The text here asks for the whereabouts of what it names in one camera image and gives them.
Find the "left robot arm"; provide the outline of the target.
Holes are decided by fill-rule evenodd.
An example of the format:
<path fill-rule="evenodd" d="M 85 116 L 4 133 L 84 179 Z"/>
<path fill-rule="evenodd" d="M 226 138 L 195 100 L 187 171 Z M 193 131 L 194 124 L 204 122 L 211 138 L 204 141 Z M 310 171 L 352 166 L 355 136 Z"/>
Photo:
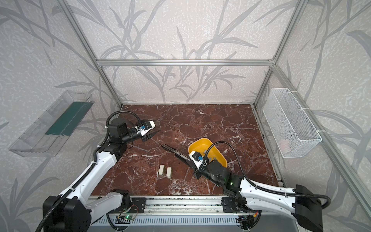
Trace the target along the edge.
<path fill-rule="evenodd" d="M 149 140 L 154 133 L 152 120 L 140 120 L 128 128 L 123 118 L 108 118 L 104 142 L 93 152 L 92 163 L 60 195 L 43 203 L 43 219 L 38 232 L 86 232 L 113 210 L 125 212 L 133 206 L 127 190 L 116 189 L 89 203 L 88 199 L 105 174 L 121 159 L 129 143 Z"/>

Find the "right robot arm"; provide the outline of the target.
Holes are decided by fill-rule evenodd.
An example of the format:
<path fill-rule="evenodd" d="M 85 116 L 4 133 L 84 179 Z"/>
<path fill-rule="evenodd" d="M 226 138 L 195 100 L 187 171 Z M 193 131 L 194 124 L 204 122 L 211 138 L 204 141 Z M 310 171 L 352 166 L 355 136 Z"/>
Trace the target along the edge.
<path fill-rule="evenodd" d="M 237 210 L 273 212 L 296 220 L 301 227 L 311 232 L 324 230 L 321 201 L 308 188 L 302 185 L 279 188 L 247 180 L 232 174 L 217 160 L 202 168 L 203 157 L 203 153 L 194 150 L 189 154 L 196 176 L 204 176 L 221 187 L 225 195 L 234 199 Z"/>

